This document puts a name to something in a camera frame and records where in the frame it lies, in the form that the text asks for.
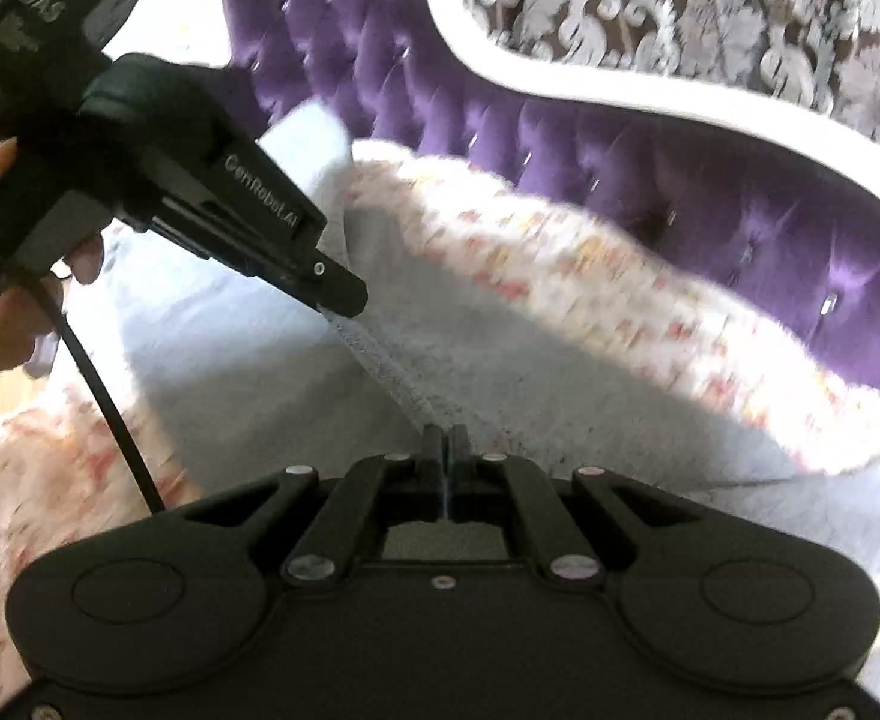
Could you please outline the purple tufted white-framed headboard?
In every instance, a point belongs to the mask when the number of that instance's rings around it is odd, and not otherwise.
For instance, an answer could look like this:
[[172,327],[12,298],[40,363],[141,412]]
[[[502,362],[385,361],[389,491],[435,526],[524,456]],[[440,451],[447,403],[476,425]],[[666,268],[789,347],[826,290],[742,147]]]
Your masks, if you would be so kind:
[[362,140],[611,221],[880,392],[880,146],[749,91],[525,59],[461,0],[223,0],[241,120],[316,99]]

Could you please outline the brown silver damask curtain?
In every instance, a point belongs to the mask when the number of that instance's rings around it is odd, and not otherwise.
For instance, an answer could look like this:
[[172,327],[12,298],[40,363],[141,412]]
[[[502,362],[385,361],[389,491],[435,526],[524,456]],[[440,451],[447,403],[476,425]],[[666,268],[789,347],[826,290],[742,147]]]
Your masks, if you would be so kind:
[[880,145],[880,0],[465,0],[495,44],[548,62],[736,86]]

